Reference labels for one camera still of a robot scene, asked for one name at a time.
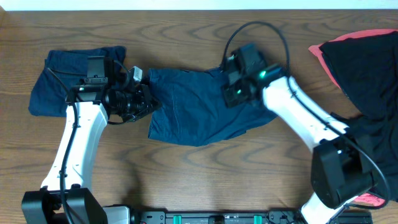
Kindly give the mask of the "dark blue denim shorts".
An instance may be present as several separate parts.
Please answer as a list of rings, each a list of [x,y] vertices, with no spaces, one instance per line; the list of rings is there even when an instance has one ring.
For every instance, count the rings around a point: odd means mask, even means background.
[[[162,104],[151,117],[152,140],[205,146],[238,137],[276,117],[260,102],[227,108],[221,87],[228,78],[219,68],[204,72],[151,68],[147,77],[151,94]]]

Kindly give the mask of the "dark blue garment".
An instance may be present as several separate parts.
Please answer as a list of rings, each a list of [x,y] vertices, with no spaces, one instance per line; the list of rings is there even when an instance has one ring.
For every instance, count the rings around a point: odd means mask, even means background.
[[[30,114],[65,117],[65,90],[87,77],[88,57],[91,56],[105,56],[123,62],[126,48],[115,46],[90,50],[51,50],[30,94]]]

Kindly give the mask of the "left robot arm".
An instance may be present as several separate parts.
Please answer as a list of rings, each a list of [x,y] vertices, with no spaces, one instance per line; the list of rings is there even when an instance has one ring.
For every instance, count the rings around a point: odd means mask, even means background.
[[[24,194],[27,223],[131,223],[126,205],[102,207],[91,193],[100,137],[112,114],[135,122],[160,108],[137,66],[116,73],[118,61],[88,57],[86,76],[66,90],[66,123],[51,170],[38,191]]]

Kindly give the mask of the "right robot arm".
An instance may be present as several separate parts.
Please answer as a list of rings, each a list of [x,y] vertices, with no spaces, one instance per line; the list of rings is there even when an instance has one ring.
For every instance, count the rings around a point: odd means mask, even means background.
[[[349,126],[332,117],[298,86],[287,70],[268,65],[254,44],[224,56],[227,107],[261,101],[283,119],[312,153],[313,195],[300,209],[305,223],[328,223],[377,184],[377,169]]]

